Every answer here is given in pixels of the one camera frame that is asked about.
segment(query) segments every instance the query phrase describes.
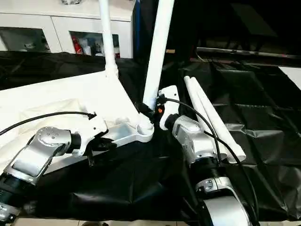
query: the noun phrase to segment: black tarp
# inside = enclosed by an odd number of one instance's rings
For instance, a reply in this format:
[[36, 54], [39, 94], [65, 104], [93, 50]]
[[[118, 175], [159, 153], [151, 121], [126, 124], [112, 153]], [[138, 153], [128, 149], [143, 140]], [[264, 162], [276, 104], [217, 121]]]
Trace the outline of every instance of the black tarp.
[[[119, 79], [133, 102], [143, 96], [146, 66], [117, 61]], [[93, 73], [102, 57], [0, 52], [0, 89]], [[166, 64], [161, 88], [176, 84], [190, 103], [183, 76], [198, 79], [247, 159], [260, 220], [301, 218], [301, 91], [275, 67], [220, 63]], [[193, 114], [184, 108], [180, 113]], [[25, 207], [27, 216], [82, 220], [196, 220], [182, 152], [169, 132], [156, 128], [146, 144], [134, 142], [42, 178]], [[239, 195], [250, 196], [236, 165], [227, 166]]]

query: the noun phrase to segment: white frame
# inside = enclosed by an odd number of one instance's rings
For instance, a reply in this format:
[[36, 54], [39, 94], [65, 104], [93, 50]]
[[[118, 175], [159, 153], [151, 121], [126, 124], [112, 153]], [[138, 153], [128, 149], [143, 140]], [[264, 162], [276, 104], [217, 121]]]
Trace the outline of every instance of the white frame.
[[[62, 50], [69, 53], [75, 53], [69, 31], [103, 33], [99, 19], [52, 16], [52, 21]], [[111, 33], [118, 35], [120, 58], [133, 58], [132, 23], [111, 20], [110, 24]]]
[[[0, 14], [0, 27], [20, 27], [42, 29], [52, 53], [61, 52], [62, 48], [50, 16]], [[0, 50], [7, 48], [0, 38]]]

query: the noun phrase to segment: cable connector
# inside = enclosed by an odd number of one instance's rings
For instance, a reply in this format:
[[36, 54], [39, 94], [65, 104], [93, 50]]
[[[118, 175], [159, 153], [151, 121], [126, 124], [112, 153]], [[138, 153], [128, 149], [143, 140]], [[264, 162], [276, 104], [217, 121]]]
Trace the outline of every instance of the cable connector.
[[163, 105], [167, 102], [167, 98], [164, 96], [164, 94], [157, 97], [157, 105]]
[[91, 120], [91, 119], [93, 119], [94, 117], [96, 117], [97, 114], [96, 114], [96, 112], [94, 112], [94, 114], [89, 113], [87, 116], [88, 116], [88, 119]]

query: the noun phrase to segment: white pole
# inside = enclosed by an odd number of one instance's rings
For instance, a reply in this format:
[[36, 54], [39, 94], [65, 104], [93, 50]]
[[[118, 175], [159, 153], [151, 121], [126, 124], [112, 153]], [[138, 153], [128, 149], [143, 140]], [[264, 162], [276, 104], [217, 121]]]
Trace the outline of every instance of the white pole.
[[[209, 117], [210, 122], [213, 125], [213, 128], [217, 136], [229, 145], [229, 147], [233, 150], [233, 152], [235, 153], [235, 155], [238, 157], [240, 161], [245, 160], [246, 158], [245, 152], [243, 151], [241, 146], [238, 145], [233, 139], [229, 130], [225, 126], [224, 122], [222, 121], [218, 113], [216, 112], [215, 108], [211, 104], [206, 93], [203, 91], [202, 87], [200, 86], [196, 78], [191, 78], [190, 80], [193, 82], [197, 90], [198, 97], [202, 102], [204, 110], [207, 113], [207, 116]], [[230, 153], [228, 155], [228, 160], [230, 163], [236, 163], [235, 159], [232, 157]]]
[[103, 46], [105, 53], [105, 70], [107, 75], [118, 77], [118, 68], [115, 63], [113, 36], [110, 26], [110, 10], [108, 0], [99, 0], [100, 17], [103, 25]]
[[159, 0], [143, 103], [155, 109], [174, 0]]
[[[184, 77], [184, 81], [185, 81], [185, 84], [186, 84], [186, 88], [188, 90], [188, 94], [189, 94], [189, 97], [190, 97], [190, 100], [192, 102], [192, 105], [194, 107], [194, 109], [196, 109], [201, 115], [204, 116], [204, 118], [209, 122], [209, 124], [211, 125], [211, 127], [213, 128], [212, 126], [212, 123], [210, 122], [210, 119], [203, 107], [203, 104], [202, 102], [200, 101], [199, 97], [198, 97], [198, 93], [195, 89], [195, 86], [191, 80], [191, 78], [189, 76], [185, 76]], [[211, 133], [210, 129], [208, 128], [207, 124], [200, 118], [197, 116], [197, 119], [198, 119], [198, 122], [200, 124], [200, 126], [206, 131], [206, 132], [209, 132]], [[215, 142], [214, 142], [214, 139], [211, 138], [211, 142], [213, 144], [213, 146], [215, 147]], [[218, 146], [220, 148], [220, 153], [221, 153], [221, 158], [222, 159], [225, 159], [227, 158], [227, 151], [224, 147], [224, 145], [222, 144], [219, 144]]]

